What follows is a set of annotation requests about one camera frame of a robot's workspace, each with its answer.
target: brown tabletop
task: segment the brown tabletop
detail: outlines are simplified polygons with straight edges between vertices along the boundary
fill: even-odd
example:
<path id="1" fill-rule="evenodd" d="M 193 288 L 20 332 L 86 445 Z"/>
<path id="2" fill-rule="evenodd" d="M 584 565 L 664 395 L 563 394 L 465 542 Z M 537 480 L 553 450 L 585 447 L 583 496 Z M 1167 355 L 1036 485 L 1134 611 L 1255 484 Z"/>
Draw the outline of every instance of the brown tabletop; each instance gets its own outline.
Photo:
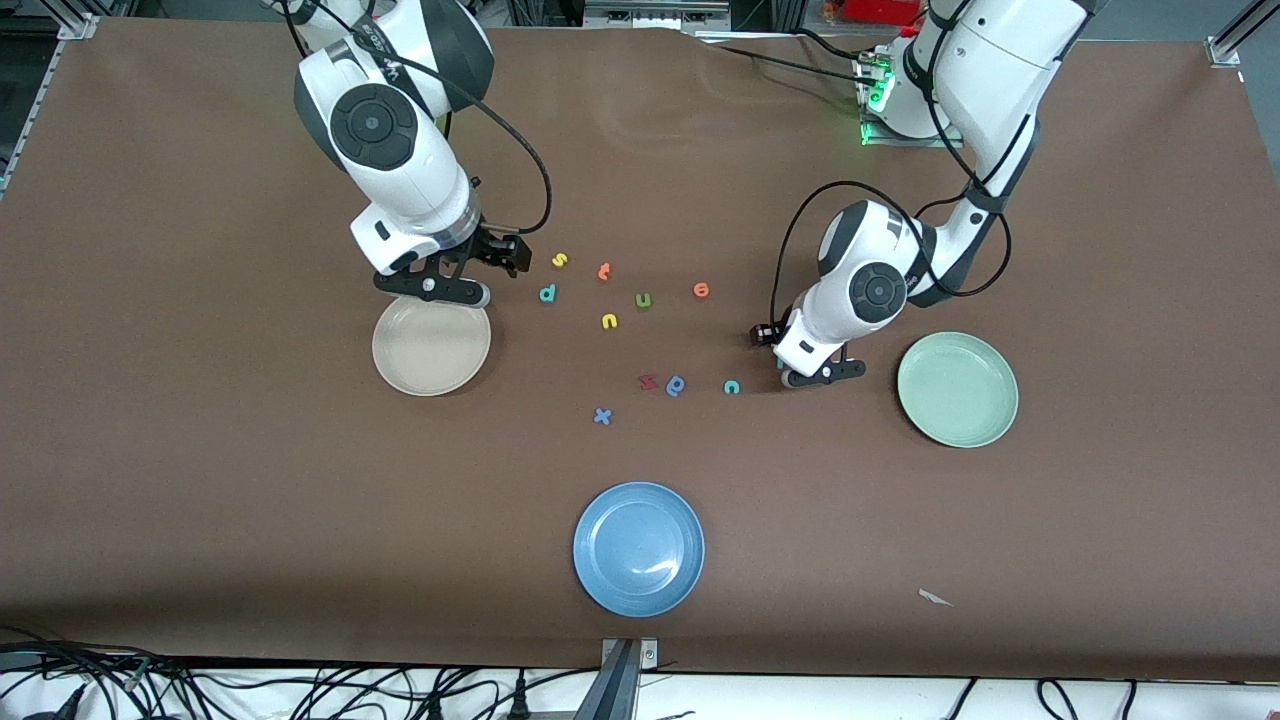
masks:
<path id="1" fill-rule="evenodd" d="M 745 332 L 800 200 L 847 177 L 915 208 L 960 188 L 951 160 L 861 147 L 840 81 L 673 32 L 492 37 L 489 100 L 556 210 L 527 275 L 475 273 L 493 352 L 440 398 L 372 366 L 366 200 L 294 117 L 282 27 L 108 19 L 69 46 L 0 204 L 0 618 L 170 653 L 572 666 L 655 635 L 695 670 L 1276 678 L 1280 193 L 1234 70 L 1080 45 L 1006 277 L 856 342 L 865 378 L 783 391 Z M 500 129 L 468 110 L 453 143 L 492 219 L 536 217 Z M 856 199 L 800 222 L 783 304 Z M 897 405 L 937 331 L 1018 375 L 992 446 Z M 652 620 L 598 607 L 570 555 L 632 479 L 707 534 L 701 582 Z"/>

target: white surface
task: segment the white surface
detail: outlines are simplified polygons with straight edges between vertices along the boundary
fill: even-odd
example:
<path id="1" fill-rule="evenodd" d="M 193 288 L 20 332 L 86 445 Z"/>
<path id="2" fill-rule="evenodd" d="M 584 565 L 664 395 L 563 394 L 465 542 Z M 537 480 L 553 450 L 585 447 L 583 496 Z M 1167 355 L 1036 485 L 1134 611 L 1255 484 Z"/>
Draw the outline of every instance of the white surface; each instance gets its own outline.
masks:
<path id="1" fill-rule="evenodd" d="M 481 309 L 399 297 L 374 328 L 374 365 L 403 393 L 444 395 L 480 372 L 492 340 Z"/>
<path id="2" fill-rule="evenodd" d="M 659 661 L 671 659 L 659 657 Z M 369 682 L 385 671 L 369 673 L 358 680 Z M 549 671 L 531 671 L 530 680 Z M 269 678 L 312 676 L 312 671 L 216 671 L 219 678 L 236 682 L 259 682 Z M 433 670 L 411 673 L 420 692 L 431 687 Z M 0 676 L 0 688 L 8 688 L 19 675 Z M 515 670 L 486 670 L 466 682 L 497 680 L 503 694 L 511 691 Z M 534 688 L 529 706 L 534 712 L 575 710 L 594 675 L 588 673 Z M 641 679 L 636 720 L 658 720 L 692 710 L 691 720 L 940 720 L 946 717 L 964 688 L 964 679 L 934 678 L 787 678 L 768 675 L 645 675 Z M 54 682 L 31 680 L 0 701 L 0 720 L 18 720 L 40 711 L 55 711 L 79 685 L 76 679 Z M 1123 682 L 1064 682 L 1082 720 L 1116 720 L 1128 685 Z M 201 687 L 218 703 L 244 720 L 283 720 L 307 692 L 306 685 L 276 685 L 256 691 L 227 691 L 210 682 Z M 403 680 L 388 683 L 388 689 L 403 691 Z M 328 717 L 358 691 L 335 691 L 326 697 L 312 717 Z M 1050 702 L 1057 697 L 1047 692 Z M 493 702 L 493 689 L 476 689 L 443 703 L 445 720 L 471 720 Z M 170 715 L 175 702 L 168 702 Z M 384 701 L 388 716 L 404 716 L 402 701 Z M 1066 715 L 1061 705 L 1055 705 Z M 1226 685 L 1189 683 L 1142 683 L 1130 712 L 1132 720 L 1266 720 L 1272 708 L 1280 708 L 1280 688 L 1270 685 Z M 506 716 L 507 706 L 495 717 Z M 133 720 L 136 711 L 122 711 L 122 720 Z M 100 691 L 84 693 L 79 720 L 109 720 Z M 372 708 L 343 715 L 351 720 L 380 720 Z M 1044 719 L 1050 715 L 1036 700 L 1034 680 L 982 680 L 977 684 L 960 714 L 963 720 Z"/>

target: round plate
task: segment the round plate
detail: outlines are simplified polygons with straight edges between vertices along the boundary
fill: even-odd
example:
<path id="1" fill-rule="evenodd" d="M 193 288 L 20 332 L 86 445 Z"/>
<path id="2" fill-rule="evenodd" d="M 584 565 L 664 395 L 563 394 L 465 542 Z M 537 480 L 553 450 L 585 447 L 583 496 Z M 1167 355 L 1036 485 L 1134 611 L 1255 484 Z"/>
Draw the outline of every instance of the round plate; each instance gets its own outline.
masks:
<path id="1" fill-rule="evenodd" d="M 627 618 L 653 618 L 689 597 L 703 574 L 703 527 L 694 509 L 654 483 L 600 493 L 573 534 L 573 566 L 588 594 Z"/>
<path id="2" fill-rule="evenodd" d="M 374 365 L 401 392 L 444 395 L 480 372 L 492 336 L 484 310 L 398 297 L 374 328 Z"/>
<path id="3" fill-rule="evenodd" d="M 1018 415 L 1014 370 L 995 347 L 964 333 L 913 345 L 897 368 L 897 397 L 920 432 L 951 447 L 995 442 Z"/>

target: red object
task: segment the red object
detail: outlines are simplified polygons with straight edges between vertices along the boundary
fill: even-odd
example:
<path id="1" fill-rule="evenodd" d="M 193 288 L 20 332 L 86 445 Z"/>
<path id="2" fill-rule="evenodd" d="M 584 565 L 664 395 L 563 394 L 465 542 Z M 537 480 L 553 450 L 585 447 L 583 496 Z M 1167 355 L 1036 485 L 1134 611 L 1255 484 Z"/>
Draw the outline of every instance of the red object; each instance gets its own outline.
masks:
<path id="1" fill-rule="evenodd" d="M 846 20 L 882 26 L 909 26 L 920 12 L 920 0 L 845 0 Z"/>

